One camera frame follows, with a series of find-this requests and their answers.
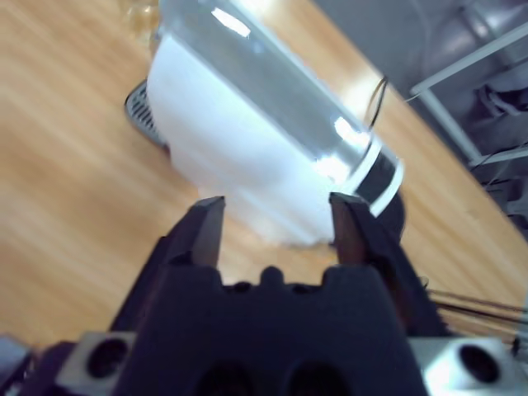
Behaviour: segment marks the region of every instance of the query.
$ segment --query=wooden surface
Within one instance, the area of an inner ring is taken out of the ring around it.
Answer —
[[[311,3],[247,6],[359,117],[380,79]],[[123,101],[148,56],[111,0],[8,0],[2,24],[0,332],[37,346],[105,329],[158,236],[197,198],[130,126]],[[526,243],[436,136],[389,92],[376,131],[407,173],[405,250],[431,287],[521,304]],[[226,282],[277,265],[318,283],[325,247],[267,246],[226,219]]]

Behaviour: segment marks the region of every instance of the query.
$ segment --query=glass cup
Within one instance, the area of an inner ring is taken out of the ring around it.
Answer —
[[[157,44],[158,0],[118,0],[123,20],[134,38],[145,47]]]

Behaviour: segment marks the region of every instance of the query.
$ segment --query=black object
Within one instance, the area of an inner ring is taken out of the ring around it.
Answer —
[[[406,336],[448,332],[398,239],[359,199],[330,202],[340,265],[321,285],[287,285],[273,267],[259,285],[222,285],[224,199],[191,207],[111,326],[136,332],[113,394],[425,395]]]

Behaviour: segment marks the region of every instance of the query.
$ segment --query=screw hole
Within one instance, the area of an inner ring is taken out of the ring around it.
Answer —
[[[485,384],[496,382],[501,376],[497,362],[484,349],[475,345],[460,348],[460,359],[465,369],[477,380]]]
[[[125,360],[128,350],[126,342],[118,338],[101,342],[88,358],[88,374],[98,379],[113,375]]]

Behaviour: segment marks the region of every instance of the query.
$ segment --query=metal drain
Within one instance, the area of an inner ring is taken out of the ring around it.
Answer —
[[[147,98],[147,80],[143,80],[126,97],[126,114],[130,122],[145,136],[160,147],[166,146],[165,139],[159,134],[154,125],[154,120],[150,112],[149,99]]]

